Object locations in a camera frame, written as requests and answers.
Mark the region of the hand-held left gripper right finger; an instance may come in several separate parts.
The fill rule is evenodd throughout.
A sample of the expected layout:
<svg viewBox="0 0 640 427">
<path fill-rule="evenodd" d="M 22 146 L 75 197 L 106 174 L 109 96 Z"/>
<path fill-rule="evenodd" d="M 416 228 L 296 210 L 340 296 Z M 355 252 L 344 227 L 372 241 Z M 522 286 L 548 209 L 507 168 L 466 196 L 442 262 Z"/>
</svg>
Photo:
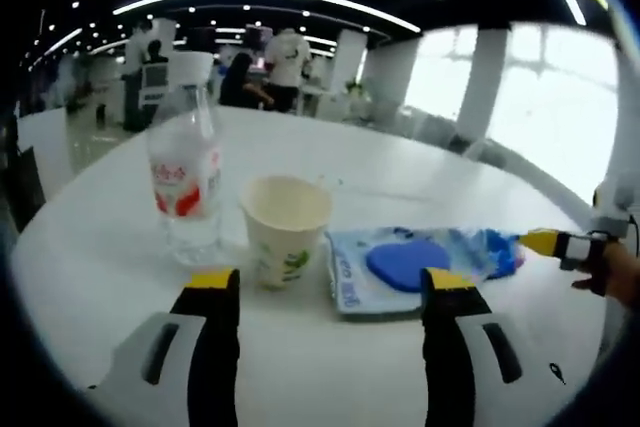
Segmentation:
<svg viewBox="0 0 640 427">
<path fill-rule="evenodd" d="M 428 426 L 543 426 L 556 412 L 556 366 L 476 286 L 421 273 Z"/>
</svg>

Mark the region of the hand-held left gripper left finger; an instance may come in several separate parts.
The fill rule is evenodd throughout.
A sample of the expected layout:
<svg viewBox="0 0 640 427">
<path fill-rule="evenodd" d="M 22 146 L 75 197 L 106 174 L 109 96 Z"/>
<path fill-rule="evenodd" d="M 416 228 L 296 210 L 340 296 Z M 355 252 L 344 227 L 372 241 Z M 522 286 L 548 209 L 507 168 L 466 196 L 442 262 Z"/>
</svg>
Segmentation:
<svg viewBox="0 0 640 427">
<path fill-rule="evenodd" d="M 115 348 L 87 398 L 111 426 L 235 426 L 240 273 L 193 275 Z"/>
</svg>

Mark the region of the person's right hand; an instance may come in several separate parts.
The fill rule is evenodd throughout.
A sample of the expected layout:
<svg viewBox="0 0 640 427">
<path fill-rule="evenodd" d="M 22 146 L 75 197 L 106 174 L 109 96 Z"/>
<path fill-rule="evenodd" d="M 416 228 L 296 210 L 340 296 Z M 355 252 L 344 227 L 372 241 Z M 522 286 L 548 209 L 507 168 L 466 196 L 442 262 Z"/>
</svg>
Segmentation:
<svg viewBox="0 0 640 427">
<path fill-rule="evenodd" d="M 611 297 L 628 310 L 639 310 L 639 259 L 621 243 L 608 243 L 603 253 L 579 267 L 588 277 L 574 281 L 571 287 Z"/>
</svg>

